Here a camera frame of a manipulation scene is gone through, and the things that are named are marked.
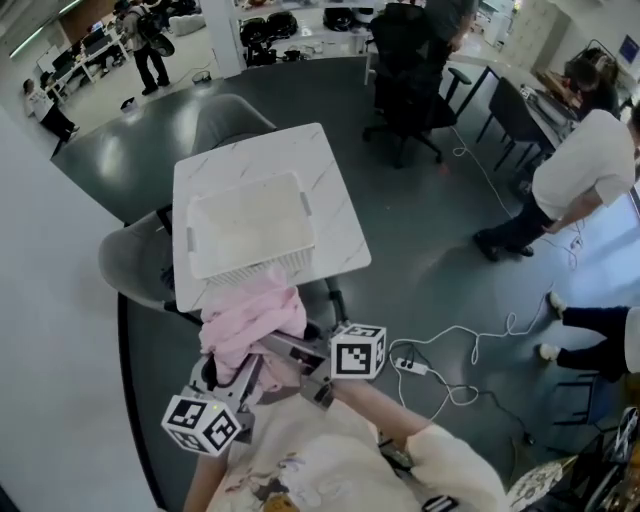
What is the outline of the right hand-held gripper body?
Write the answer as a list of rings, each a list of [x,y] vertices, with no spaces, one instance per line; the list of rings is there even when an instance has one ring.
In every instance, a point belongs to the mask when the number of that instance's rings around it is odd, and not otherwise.
[[[261,345],[299,370],[299,393],[304,399],[327,409],[335,381],[378,377],[386,361],[387,329],[347,322],[323,330],[323,339],[316,343],[275,331]]]

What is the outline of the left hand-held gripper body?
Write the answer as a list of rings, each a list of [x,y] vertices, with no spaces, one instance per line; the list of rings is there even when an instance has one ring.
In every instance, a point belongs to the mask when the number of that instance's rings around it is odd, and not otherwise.
[[[263,366],[260,355],[250,354],[225,384],[217,379],[220,398],[194,398],[188,383],[171,398],[161,426],[183,450],[205,456],[225,454],[233,442],[248,444],[252,439],[255,415],[251,396]]]

